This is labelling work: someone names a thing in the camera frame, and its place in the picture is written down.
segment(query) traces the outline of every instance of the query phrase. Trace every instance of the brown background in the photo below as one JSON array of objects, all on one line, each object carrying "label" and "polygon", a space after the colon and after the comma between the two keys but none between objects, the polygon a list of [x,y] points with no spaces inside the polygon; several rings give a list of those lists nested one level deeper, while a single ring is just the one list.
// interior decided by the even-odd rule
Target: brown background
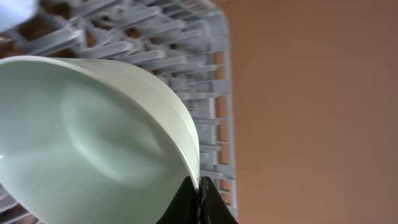
[{"label": "brown background", "polygon": [[398,223],[398,2],[219,0],[240,223]]}]

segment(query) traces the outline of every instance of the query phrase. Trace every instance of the bowl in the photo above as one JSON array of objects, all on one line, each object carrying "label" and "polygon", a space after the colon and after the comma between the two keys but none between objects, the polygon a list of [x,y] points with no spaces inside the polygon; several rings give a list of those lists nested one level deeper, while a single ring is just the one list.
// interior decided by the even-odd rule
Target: bowl
[{"label": "bowl", "polygon": [[155,223],[198,138],[178,96],[112,60],[0,60],[0,182],[45,223]]}]

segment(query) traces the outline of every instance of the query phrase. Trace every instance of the black plastic piece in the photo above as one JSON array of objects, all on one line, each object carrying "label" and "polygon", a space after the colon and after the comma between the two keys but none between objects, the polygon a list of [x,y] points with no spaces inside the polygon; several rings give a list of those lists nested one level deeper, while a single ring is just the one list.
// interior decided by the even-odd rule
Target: black plastic piece
[{"label": "black plastic piece", "polygon": [[158,224],[238,224],[209,177],[200,179],[200,201],[186,177]]}]

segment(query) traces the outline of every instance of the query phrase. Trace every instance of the dish rack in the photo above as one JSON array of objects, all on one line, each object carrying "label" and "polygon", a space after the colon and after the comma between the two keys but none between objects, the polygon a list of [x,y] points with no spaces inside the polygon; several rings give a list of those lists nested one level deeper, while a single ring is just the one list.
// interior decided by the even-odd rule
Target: dish rack
[{"label": "dish rack", "polygon": [[[211,177],[237,217],[228,24],[208,0],[52,0],[42,6],[50,32],[27,39],[7,31],[26,55],[119,60],[153,73],[188,108],[200,142],[200,174]],[[26,210],[0,218],[11,223]]]}]

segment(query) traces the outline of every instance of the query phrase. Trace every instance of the black object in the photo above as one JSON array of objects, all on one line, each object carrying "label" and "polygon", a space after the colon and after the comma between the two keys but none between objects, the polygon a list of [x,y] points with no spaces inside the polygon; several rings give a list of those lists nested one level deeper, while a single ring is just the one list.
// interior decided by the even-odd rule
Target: black object
[{"label": "black object", "polygon": [[199,200],[186,177],[157,224],[238,224],[209,177],[200,179]]}]

